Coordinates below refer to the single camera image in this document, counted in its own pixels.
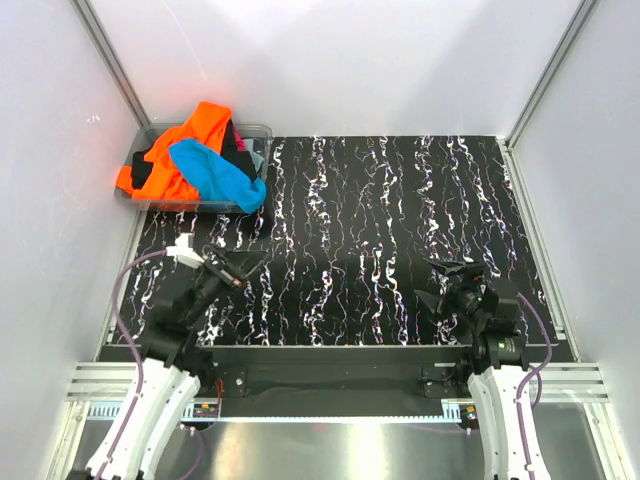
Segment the blue t shirt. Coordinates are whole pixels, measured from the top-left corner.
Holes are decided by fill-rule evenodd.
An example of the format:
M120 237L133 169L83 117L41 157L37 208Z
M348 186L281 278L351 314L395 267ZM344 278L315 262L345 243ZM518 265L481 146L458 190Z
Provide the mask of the blue t shirt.
M259 176L251 181L219 153L195 139L170 146L169 156L199 200L233 202L245 214L256 212L266 200L267 187Z

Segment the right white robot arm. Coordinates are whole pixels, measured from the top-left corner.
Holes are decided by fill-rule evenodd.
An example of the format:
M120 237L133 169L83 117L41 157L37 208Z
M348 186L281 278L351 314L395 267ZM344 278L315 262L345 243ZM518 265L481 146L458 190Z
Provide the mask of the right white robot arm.
M439 294L418 290L418 299L439 319L457 317L471 347L450 372L424 373L419 383L471 397L470 427L481 436L485 479L549 479L529 390L544 366L529 366L526 338L518 331L521 306L528 302L510 280L488 279L481 262L430 259L428 264L451 282Z

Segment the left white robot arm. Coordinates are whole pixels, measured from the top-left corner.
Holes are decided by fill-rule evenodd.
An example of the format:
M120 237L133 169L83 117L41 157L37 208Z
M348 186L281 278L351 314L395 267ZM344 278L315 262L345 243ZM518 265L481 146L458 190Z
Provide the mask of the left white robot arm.
M246 286L265 261L263 251L227 250L214 245L202 253L174 244L161 255L193 269L188 287L161 306L134 342L117 322L135 360L134 377L100 446L70 479L153 479L182 413L195 396L219 391L214 357L197 344L196 322L214 300Z

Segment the grey t shirt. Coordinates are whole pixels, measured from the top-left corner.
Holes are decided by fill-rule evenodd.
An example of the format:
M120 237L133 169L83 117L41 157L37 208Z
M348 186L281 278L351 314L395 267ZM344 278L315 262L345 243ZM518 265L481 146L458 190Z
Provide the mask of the grey t shirt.
M251 159L253 161L256 173L259 174L261 172L262 165L264 163L264 157L252 150L250 150L249 153L251 155Z

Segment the orange t shirt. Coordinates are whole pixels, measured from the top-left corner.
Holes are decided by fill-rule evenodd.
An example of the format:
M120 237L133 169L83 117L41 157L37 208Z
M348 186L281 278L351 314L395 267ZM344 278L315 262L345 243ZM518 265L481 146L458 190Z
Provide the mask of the orange t shirt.
M202 101L181 125L161 134L142 160L123 166L115 186L134 199L198 201L213 178L232 110Z

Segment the magenta t shirt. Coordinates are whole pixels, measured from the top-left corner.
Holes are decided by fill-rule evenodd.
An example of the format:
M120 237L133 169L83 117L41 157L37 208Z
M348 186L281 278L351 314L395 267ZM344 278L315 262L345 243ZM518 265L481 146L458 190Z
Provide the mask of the magenta t shirt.
M245 151L246 150L245 141L241 138L240 134L237 131L234 131L234 137L236 141L237 150Z

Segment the clear plastic bin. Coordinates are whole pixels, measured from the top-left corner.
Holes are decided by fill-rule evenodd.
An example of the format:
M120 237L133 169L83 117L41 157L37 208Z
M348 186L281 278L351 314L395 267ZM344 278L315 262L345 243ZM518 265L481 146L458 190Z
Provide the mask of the clear plastic bin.
M154 142L164 134L175 123L152 123L141 127L137 132L129 152L125 158L124 166L131 166L133 154L146 150L153 146ZM259 177L267 183L268 168L271 159L271 147L273 144L272 129L263 124L239 124L236 126L240 137L249 140L253 147L253 152L262 157ZM229 201L195 201L195 200L149 200L133 198L125 190L115 186L114 197L121 203L129 205L131 208L140 210L157 209L162 211L199 211L219 214L241 214L242 210L233 202Z

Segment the black t shirt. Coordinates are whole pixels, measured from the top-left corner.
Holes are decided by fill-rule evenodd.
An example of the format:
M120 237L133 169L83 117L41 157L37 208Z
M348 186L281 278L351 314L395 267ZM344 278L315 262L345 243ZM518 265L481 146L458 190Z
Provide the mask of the black t shirt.
M234 131L237 131L237 129L233 121L229 120L223 137L221 156L224 160L240 169L251 181L254 181L258 174L251 155L247 149L245 151L237 150ZM145 155L150 150L151 147L135 151L132 154L129 180L127 180L126 176L123 176L124 185L121 186L121 189L141 189L144 186L153 168L152 163L145 160Z

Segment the aluminium frame rail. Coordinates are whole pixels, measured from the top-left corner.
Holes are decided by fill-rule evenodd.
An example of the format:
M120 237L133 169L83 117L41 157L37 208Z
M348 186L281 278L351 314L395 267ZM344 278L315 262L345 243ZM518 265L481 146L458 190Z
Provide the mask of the aluminium frame rail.
M68 401L122 400L136 378L135 363L78 363L66 399Z

